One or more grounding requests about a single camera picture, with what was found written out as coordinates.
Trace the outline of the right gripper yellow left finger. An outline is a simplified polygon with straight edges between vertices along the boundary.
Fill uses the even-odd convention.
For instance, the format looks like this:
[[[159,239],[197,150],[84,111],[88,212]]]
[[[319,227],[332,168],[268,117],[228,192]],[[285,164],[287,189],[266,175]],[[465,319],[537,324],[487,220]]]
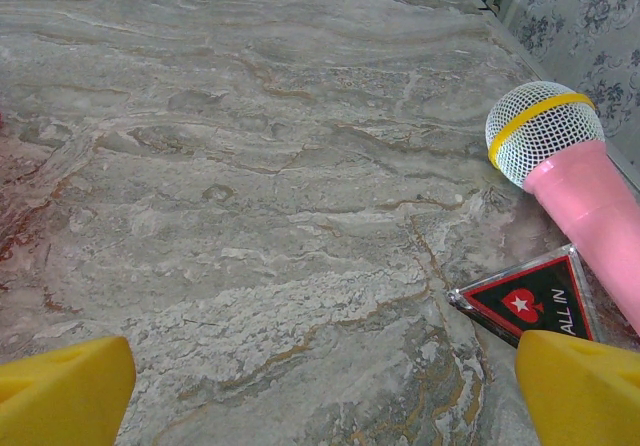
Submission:
[[[111,336],[1,366],[3,445],[113,445],[136,380],[126,338]]]

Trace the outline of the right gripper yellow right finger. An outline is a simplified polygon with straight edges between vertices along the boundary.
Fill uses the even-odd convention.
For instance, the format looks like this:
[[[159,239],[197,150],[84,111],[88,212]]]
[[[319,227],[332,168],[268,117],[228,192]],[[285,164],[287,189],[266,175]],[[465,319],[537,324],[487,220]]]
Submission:
[[[639,354],[531,330],[515,372],[542,445],[637,445]]]

